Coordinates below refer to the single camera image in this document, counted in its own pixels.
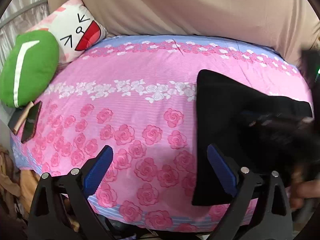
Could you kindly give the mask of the person right hand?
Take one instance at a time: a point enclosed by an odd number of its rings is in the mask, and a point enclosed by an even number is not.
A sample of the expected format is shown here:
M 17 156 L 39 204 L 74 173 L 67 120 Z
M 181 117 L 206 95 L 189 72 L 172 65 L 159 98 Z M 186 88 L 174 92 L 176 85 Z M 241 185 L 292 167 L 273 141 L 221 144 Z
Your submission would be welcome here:
M 304 181 L 303 171 L 304 167 L 297 165 L 291 176 L 290 207 L 292 211 L 301 209 L 304 199 L 319 198 L 320 196 L 319 179 Z

